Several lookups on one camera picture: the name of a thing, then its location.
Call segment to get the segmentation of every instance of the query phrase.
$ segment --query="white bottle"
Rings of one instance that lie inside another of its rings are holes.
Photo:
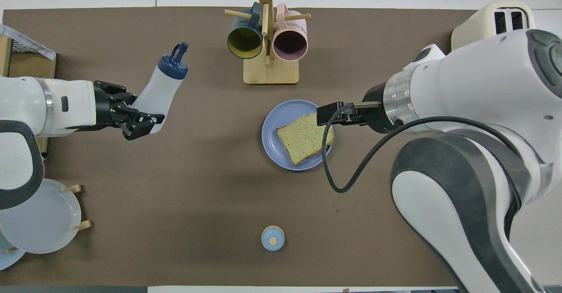
[[[133,109],[149,114],[168,115],[175,92],[187,75],[187,66],[181,62],[186,51],[187,43],[180,43],[174,47],[171,55],[160,58],[147,86],[131,105]],[[155,124],[150,133],[157,133],[165,121],[166,117],[162,123]]]

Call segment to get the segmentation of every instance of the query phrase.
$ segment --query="mug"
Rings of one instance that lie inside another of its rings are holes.
[[[277,5],[273,52],[277,57],[287,61],[299,60],[309,50],[306,21],[304,19],[286,21],[285,17],[291,15],[301,15],[301,13],[287,10],[285,3]]]
[[[233,55],[241,59],[251,59],[259,55],[262,48],[261,8],[254,2],[251,9],[243,9],[242,13],[251,14],[251,18],[235,17],[231,32],[227,37],[227,47]]]

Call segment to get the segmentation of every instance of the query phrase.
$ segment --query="pink mug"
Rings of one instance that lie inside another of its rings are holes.
[[[306,55],[309,50],[309,38],[306,32],[306,20],[286,21],[285,17],[300,15],[289,11],[285,3],[277,5],[277,23],[273,34],[273,52],[283,60],[295,61]]]

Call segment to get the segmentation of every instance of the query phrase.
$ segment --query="mug rack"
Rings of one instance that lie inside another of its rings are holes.
[[[275,57],[273,52],[273,32],[275,14],[273,0],[259,0],[262,17],[261,33],[263,48],[259,55],[252,59],[244,59],[243,78],[246,84],[295,84],[299,82],[299,61],[286,61]],[[239,11],[225,9],[225,14],[250,18],[251,15]],[[286,21],[311,18],[310,14],[285,17]]]

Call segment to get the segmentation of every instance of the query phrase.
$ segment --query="plate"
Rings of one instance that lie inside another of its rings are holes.
[[[21,257],[23,257],[25,251],[22,249],[16,249],[6,253],[7,249],[13,248],[9,241],[7,241],[4,236],[0,233],[0,270],[4,270],[10,265],[16,263]]]
[[[281,142],[279,135],[275,131],[277,128],[289,125],[301,116],[316,113],[317,108],[318,105],[311,101],[289,100],[274,107],[265,117],[263,127],[261,128],[261,142],[265,152],[274,163],[288,170],[303,171],[311,169],[322,162],[322,153],[317,153],[294,166],[285,146],[283,146],[283,142]],[[328,146],[326,154],[330,150],[331,146]]]
[[[76,235],[82,219],[74,193],[64,184],[43,179],[36,193],[22,204],[0,211],[0,230],[13,247],[28,253],[52,253]]]

